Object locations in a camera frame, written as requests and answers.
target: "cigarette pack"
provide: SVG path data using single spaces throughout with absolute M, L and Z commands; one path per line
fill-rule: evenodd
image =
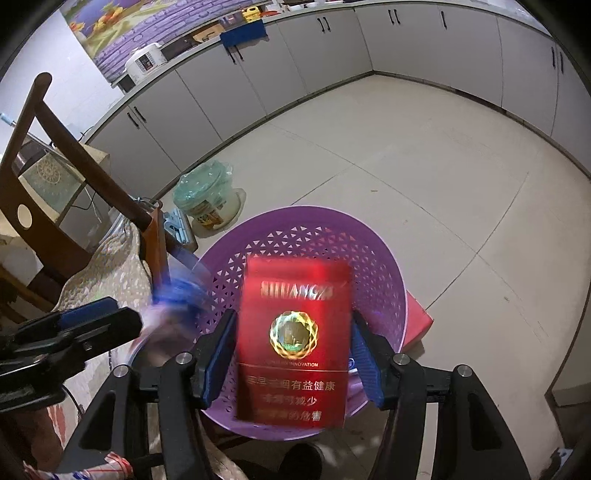
M 344 261 L 250 257 L 238 316 L 237 418 L 339 427 L 345 418 L 352 272 Z

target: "plastic bag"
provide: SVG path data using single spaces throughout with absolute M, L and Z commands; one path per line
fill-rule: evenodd
M 232 166 L 209 160 L 181 176 L 173 202 L 185 215 L 199 217 L 220 207 L 232 190 Z
M 192 271 L 171 265 L 170 282 L 159 286 L 152 305 L 141 312 L 142 331 L 131 344 L 125 363 L 134 368 L 160 367 L 180 352 L 193 347 L 196 322 L 211 311 L 208 295 L 211 274 L 198 263 Z

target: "chair backrest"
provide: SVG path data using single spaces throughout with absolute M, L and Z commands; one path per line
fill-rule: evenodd
M 152 256 L 155 261 L 154 268 L 156 265 L 161 265 L 164 268 L 165 255 L 161 251 L 161 246 L 164 244 L 166 251 L 192 270 L 197 263 L 197 258 L 189 253 L 172 235 L 164 232 L 162 218 L 160 217 L 162 213 L 160 212 L 160 216 L 157 216 L 157 218 L 153 218 L 138 205 L 93 160 L 90 154 L 76 141 L 45 104 L 43 97 L 50 84 L 51 75 L 49 73 L 41 73 L 35 78 L 0 163 L 0 210 L 2 210 L 10 224 L 37 253 L 37 257 L 39 257 L 45 268 L 59 280 L 67 280 L 73 274 L 82 270 L 90 260 L 91 254 L 75 243 L 47 217 L 29 196 L 12 170 L 12 163 L 22 146 L 33 119 L 37 118 L 56 148 L 82 174 L 86 179 L 86 183 L 103 200 L 119 210 L 136 224 L 142 232 L 146 232 L 155 221 L 155 226 L 153 225 L 152 228 L 157 229 L 157 235 L 153 233 L 148 235 L 157 239 L 154 247 L 157 253 Z M 31 214 L 32 223 L 30 226 L 22 225 L 18 219 L 18 209 L 21 205 L 24 205 Z M 158 275 L 159 278 L 165 280 L 168 275 L 167 269 L 163 276 L 160 273 Z
M 90 253 L 54 224 L 27 193 L 12 170 L 12 164 L 35 118 L 35 109 L 43 102 L 50 83 L 49 74 L 41 74 L 35 79 L 8 141 L 0 163 L 0 210 L 20 237 L 35 251 L 51 275 L 65 281 L 88 264 Z M 21 223 L 23 213 L 30 214 L 30 225 Z

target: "kitchen cabinet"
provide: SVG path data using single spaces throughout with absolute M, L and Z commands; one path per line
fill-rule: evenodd
M 506 18 L 498 18 L 503 52 L 502 107 L 552 133 L 556 111 L 558 52 L 554 41 Z
M 378 4 L 356 12 L 374 70 L 449 85 L 437 5 Z
M 591 97 L 561 49 L 557 67 L 558 99 L 552 138 L 591 171 Z
M 177 72 L 222 140 L 265 117 L 265 111 L 236 53 L 223 45 L 205 50 Z
M 134 197 L 152 198 L 180 174 L 130 107 L 115 115 L 90 145 L 111 154 L 107 173 Z
M 278 25 L 310 93 L 372 69 L 352 9 L 299 15 Z
M 240 66 L 251 81 L 267 114 L 308 93 L 277 24 L 266 25 L 268 38 L 239 46 Z
M 176 72 L 141 93 L 131 109 L 181 171 L 222 142 Z
M 439 5 L 439 15 L 444 78 L 451 87 L 500 106 L 503 66 L 496 16 L 450 5 Z

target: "plastic basket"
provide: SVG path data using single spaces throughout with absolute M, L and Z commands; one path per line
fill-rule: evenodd
M 359 220 L 336 210 L 292 206 L 258 215 L 234 227 L 203 256 L 212 273 L 214 308 L 197 324 L 198 336 L 212 331 L 227 308 L 238 310 L 246 257 L 291 255 L 344 259 L 355 274 L 353 306 L 374 333 L 388 339 L 394 351 L 404 343 L 407 324 L 406 289 L 400 270 L 382 239 Z M 319 429 L 297 429 L 253 424 L 235 418 L 236 362 L 228 369 L 222 392 L 204 411 L 217 424 L 234 433 L 260 440 L 296 440 Z M 367 403 L 357 373 L 349 373 L 346 415 Z

